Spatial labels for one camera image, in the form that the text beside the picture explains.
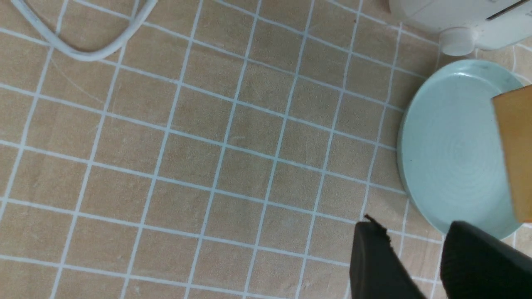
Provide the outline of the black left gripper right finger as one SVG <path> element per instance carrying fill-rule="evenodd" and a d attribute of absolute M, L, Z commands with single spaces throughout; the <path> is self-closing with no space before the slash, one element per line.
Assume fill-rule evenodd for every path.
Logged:
<path fill-rule="evenodd" d="M 483 230 L 454 221 L 440 279 L 449 299 L 530 299 L 532 259 Z"/>

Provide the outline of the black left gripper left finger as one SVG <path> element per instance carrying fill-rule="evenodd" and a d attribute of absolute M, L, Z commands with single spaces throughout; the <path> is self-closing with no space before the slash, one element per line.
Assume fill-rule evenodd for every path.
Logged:
<path fill-rule="evenodd" d="M 424 299 L 397 257 L 387 229 L 373 217 L 355 225 L 350 263 L 352 299 Z"/>

